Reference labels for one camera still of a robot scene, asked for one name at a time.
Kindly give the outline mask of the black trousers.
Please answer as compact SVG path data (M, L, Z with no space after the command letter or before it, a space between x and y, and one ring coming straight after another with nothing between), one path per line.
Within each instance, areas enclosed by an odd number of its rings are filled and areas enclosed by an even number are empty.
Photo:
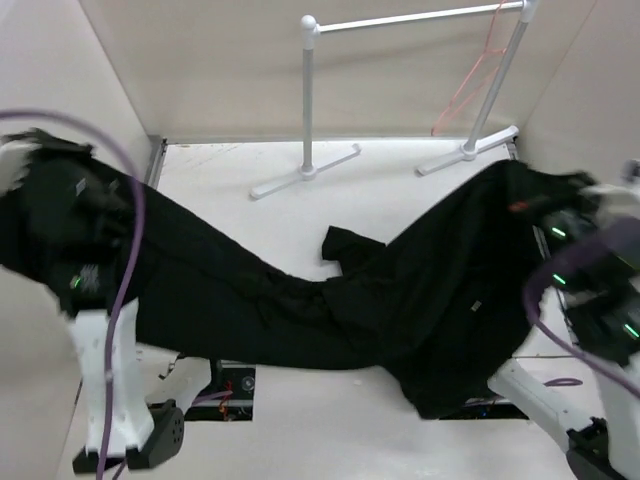
M78 144L33 129L23 185L1 198L1 252L53 279L63 266L129 260L129 177ZM424 419L480 396L531 327L522 289L541 257L537 207L593 178L516 160L471 177L389 243L330 227L322 257L340 274L291 276L153 188L142 253L167 257L140 343L211 360L286 368L379 366Z

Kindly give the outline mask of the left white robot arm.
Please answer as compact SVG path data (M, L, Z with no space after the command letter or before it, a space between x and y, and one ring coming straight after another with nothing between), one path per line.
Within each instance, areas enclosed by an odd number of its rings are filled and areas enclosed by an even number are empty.
M124 262L65 265L47 279L28 255L1 252L2 266L44 285L65 318L88 413L86 441L72 462L77 475L102 478L114 466L150 470L176 456L185 416L213 379L210 361L181 355L154 391L146 392L142 384L137 336L167 261L158 252L142 253L125 299L114 309L125 278Z

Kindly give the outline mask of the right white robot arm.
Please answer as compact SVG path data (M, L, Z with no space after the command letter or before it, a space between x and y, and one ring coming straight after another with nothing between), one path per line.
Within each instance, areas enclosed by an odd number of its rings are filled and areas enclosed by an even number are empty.
M586 384L508 361L489 387L558 446L576 479L639 476L639 221L580 235L531 276L527 319L584 365Z

